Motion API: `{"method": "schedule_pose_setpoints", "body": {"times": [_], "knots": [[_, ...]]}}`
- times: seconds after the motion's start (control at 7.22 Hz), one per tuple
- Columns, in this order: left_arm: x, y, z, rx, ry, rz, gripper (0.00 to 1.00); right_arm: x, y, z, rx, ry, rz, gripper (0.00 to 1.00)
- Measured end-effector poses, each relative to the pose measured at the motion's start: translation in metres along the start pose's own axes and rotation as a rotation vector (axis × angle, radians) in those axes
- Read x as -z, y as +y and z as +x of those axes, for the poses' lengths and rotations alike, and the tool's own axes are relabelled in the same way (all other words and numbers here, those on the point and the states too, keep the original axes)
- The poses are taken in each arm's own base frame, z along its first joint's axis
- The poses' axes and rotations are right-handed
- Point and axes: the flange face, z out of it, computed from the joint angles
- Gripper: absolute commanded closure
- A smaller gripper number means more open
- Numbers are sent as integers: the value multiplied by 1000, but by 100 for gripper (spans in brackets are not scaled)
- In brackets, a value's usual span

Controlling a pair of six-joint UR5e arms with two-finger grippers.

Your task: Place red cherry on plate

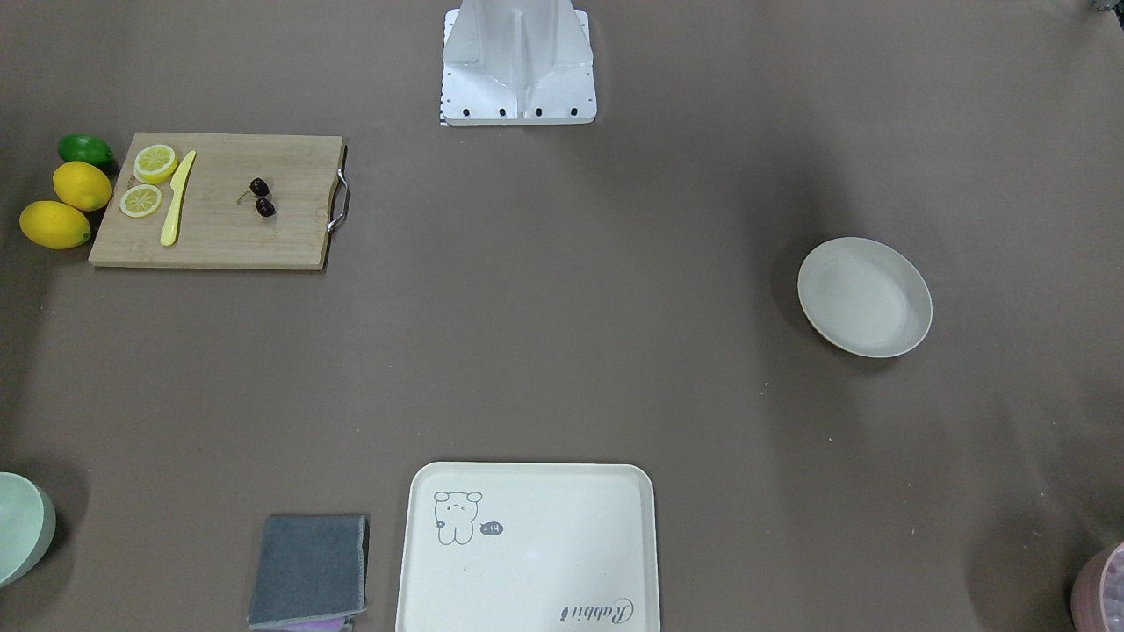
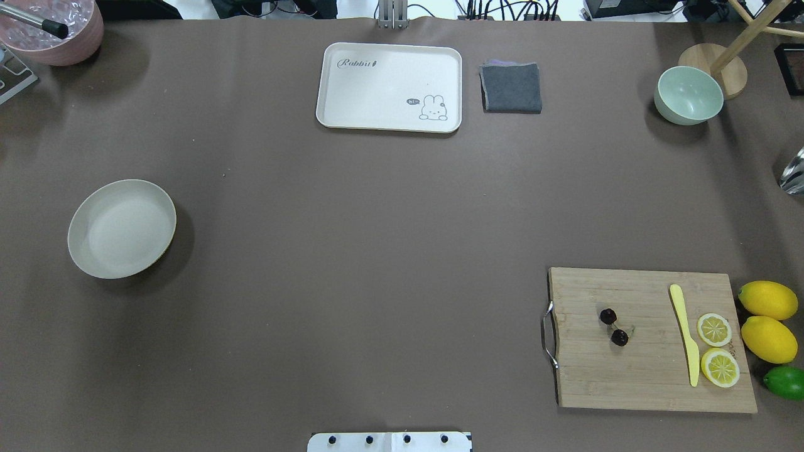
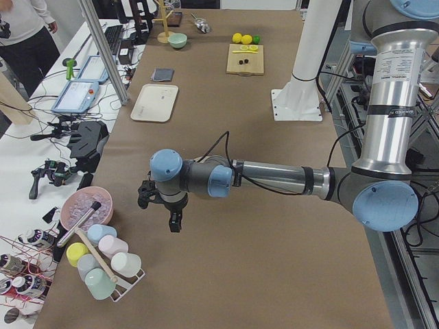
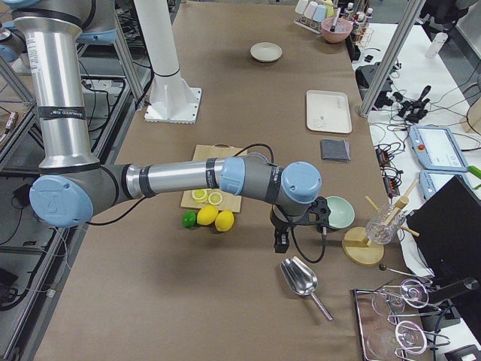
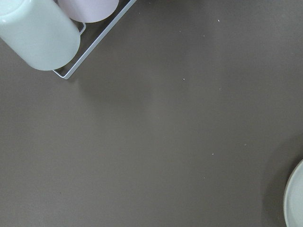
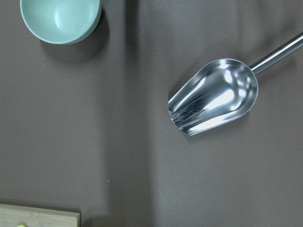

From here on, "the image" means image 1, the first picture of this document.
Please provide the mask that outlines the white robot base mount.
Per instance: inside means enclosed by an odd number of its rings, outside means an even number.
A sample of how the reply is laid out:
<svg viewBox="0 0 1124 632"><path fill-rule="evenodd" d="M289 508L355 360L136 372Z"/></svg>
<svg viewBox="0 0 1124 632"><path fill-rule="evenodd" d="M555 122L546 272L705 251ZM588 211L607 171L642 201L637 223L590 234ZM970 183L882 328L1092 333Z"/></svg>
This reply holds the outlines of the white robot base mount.
<svg viewBox="0 0 1124 632"><path fill-rule="evenodd" d="M570 1L463 1L443 19L447 126L593 123L589 16Z"/></svg>

